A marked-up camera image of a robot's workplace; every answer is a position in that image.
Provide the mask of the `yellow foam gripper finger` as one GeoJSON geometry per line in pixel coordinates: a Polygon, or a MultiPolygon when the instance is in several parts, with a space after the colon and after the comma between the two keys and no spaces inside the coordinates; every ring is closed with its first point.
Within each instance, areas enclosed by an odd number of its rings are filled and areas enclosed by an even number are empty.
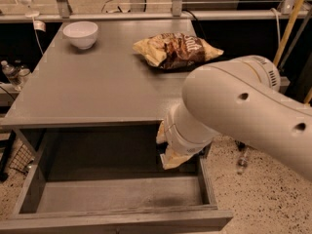
{"type": "Polygon", "coordinates": [[[161,122],[156,135],[156,143],[161,144],[167,141],[166,129],[164,122],[161,122]]]}
{"type": "Polygon", "coordinates": [[[168,146],[160,155],[164,170],[175,169],[193,157],[192,154],[179,153],[168,146]]]}

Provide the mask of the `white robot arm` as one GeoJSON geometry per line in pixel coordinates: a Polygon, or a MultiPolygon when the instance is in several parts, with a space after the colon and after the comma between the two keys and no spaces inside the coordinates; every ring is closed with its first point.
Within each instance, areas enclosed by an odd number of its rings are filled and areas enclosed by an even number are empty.
{"type": "Polygon", "coordinates": [[[211,144],[219,134],[262,150],[312,179],[312,108],[280,93],[281,78],[267,58],[246,56],[190,72],[181,101],[167,113],[156,142],[173,169],[211,144]]]}

